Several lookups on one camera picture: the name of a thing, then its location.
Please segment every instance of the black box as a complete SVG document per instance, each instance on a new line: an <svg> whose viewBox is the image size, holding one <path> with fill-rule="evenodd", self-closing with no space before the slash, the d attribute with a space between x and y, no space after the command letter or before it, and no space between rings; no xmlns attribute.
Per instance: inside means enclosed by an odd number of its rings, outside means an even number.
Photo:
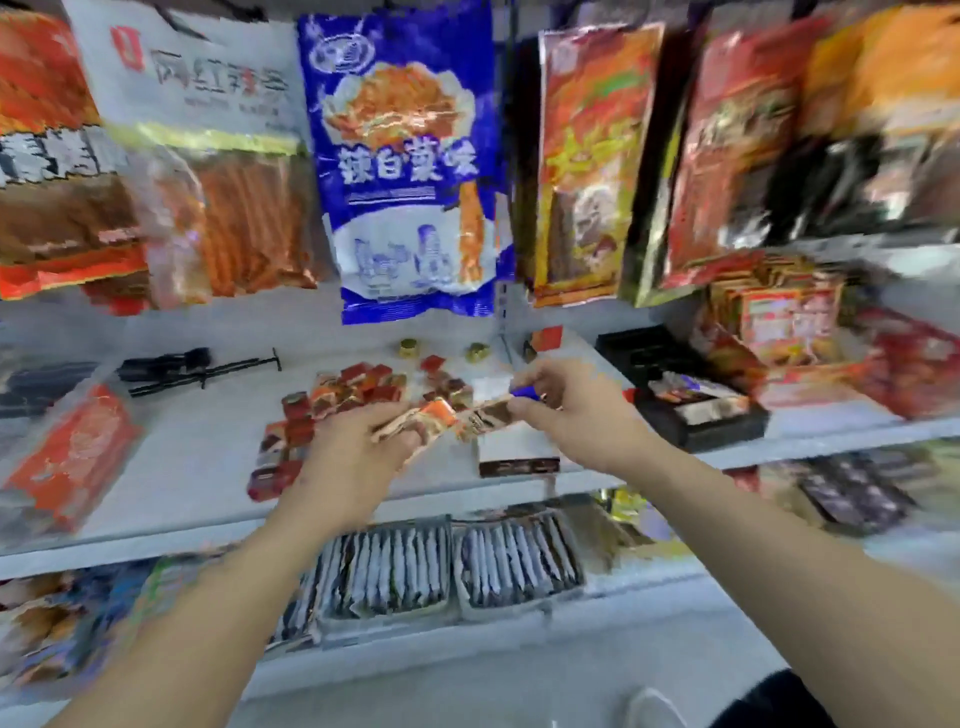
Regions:
<svg viewBox="0 0 960 728"><path fill-rule="evenodd" d="M739 417L688 425L674 411L674 405L654 395L649 382L660 379L664 371L727 384L700 354L674 339L665 327L602 334L597 338L596 349L636 387L637 411L671 445L687 452L703 452L755 440L763 437L767 430L770 412L753 400L750 400L750 410Z"/></svg>

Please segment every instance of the person's left hand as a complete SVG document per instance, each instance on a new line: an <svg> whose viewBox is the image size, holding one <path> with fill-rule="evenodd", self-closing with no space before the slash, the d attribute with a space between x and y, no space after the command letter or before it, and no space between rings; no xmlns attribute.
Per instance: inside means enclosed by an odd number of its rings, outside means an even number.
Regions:
<svg viewBox="0 0 960 728"><path fill-rule="evenodd" d="M400 432L377 444L372 433L410 407L409 402L368 404L317 425L303 470L283 492L271 520L283 521L284 530L313 534L319 543L365 527L390 481L420 445L416 432Z"/></svg>

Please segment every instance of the shoe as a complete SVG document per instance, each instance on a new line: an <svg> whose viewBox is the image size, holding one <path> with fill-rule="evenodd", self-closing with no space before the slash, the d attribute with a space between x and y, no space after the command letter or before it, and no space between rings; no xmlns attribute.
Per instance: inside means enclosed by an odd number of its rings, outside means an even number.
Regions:
<svg viewBox="0 0 960 728"><path fill-rule="evenodd" d="M627 703L624 728L686 728L686 721L666 695L655 688L641 688Z"/></svg>

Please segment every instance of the blue snack bag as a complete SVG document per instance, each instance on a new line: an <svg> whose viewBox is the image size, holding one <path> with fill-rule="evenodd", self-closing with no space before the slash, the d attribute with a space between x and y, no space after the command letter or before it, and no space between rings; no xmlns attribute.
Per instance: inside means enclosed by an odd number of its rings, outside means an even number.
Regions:
<svg viewBox="0 0 960 728"><path fill-rule="evenodd" d="M344 323L428 308L492 315L501 174L489 0L305 15L298 38Z"/></svg>

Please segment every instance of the person's right hand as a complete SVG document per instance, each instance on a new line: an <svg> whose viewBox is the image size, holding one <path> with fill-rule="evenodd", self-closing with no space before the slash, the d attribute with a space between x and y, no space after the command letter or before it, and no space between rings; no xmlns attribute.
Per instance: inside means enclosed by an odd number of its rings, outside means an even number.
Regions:
<svg viewBox="0 0 960 728"><path fill-rule="evenodd" d="M531 384L546 403L515 397L507 405L511 413L545 432L564 455L585 468L627 480L645 453L665 447L616 382L587 362L538 359L514 377L510 388Z"/></svg>

